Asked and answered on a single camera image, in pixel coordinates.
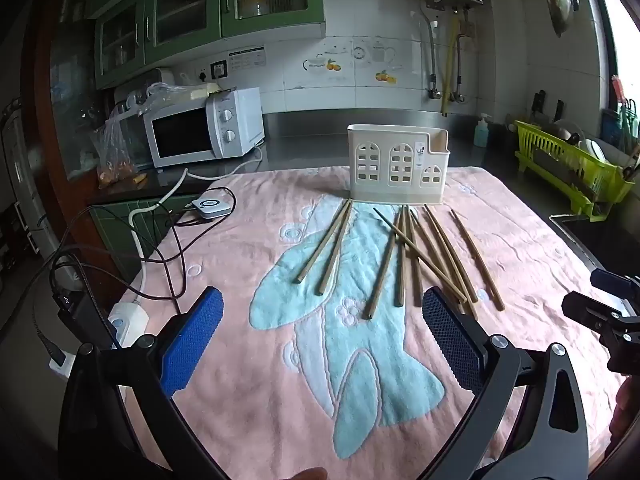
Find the person's right hand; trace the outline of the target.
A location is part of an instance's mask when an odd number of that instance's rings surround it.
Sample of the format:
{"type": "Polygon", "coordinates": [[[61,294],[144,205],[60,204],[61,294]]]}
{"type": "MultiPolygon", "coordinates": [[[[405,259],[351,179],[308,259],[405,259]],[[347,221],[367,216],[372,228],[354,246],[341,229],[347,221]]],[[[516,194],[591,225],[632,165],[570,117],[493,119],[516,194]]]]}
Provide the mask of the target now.
{"type": "Polygon", "coordinates": [[[628,431],[630,425],[636,418],[639,411],[639,377],[629,376],[617,391],[615,397],[616,407],[608,430],[611,433],[611,440],[607,453],[611,453],[613,448],[620,443],[623,436],[628,431]]]}

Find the person's left hand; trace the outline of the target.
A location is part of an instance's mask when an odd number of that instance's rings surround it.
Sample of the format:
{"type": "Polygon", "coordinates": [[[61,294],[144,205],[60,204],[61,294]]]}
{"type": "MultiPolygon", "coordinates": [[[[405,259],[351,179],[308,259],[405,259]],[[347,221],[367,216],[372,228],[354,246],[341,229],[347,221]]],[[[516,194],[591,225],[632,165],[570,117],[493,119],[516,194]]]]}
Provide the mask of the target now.
{"type": "Polygon", "coordinates": [[[328,472],[322,467],[312,467],[293,474],[286,480],[328,480],[328,472]]]}

